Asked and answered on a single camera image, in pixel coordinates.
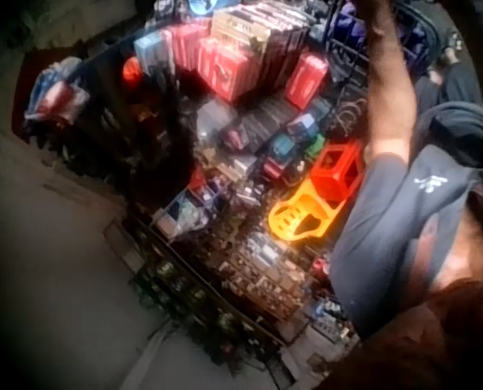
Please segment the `logo on jacket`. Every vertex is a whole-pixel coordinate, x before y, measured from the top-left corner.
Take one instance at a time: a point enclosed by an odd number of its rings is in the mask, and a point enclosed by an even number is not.
[[[414,179],[414,184],[419,184],[419,189],[424,189],[426,193],[433,193],[437,187],[441,187],[443,183],[448,182],[446,177],[432,175],[427,179]]]

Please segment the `man's hand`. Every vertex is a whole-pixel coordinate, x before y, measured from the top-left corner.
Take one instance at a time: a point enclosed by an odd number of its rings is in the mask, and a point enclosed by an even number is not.
[[[416,95],[397,37],[390,0],[356,0],[369,48],[369,132],[372,157],[397,154],[408,163]]]

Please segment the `white logo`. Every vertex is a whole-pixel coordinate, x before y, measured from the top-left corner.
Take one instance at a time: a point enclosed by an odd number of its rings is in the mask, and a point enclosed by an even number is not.
[[[414,179],[414,184],[419,184],[419,189],[424,189],[426,193],[433,193],[436,187],[441,187],[443,183],[446,183],[446,177],[430,176],[427,179],[418,180]]]

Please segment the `person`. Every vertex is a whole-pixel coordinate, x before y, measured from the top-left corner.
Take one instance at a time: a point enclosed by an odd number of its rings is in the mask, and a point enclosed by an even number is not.
[[[451,45],[442,77],[413,85],[390,0],[355,3],[368,38],[371,162],[330,278],[362,344],[319,389],[478,386],[481,93]]]

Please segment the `yellow plastic object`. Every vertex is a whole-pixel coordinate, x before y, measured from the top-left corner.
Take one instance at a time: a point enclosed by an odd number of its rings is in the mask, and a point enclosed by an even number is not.
[[[306,237],[321,237],[346,201],[341,201],[335,209],[331,208],[317,195],[311,179],[308,177],[300,185],[291,199],[278,202],[270,211],[268,223],[273,234],[285,241],[297,241]],[[300,224],[308,217],[320,220],[313,230],[295,233]]]

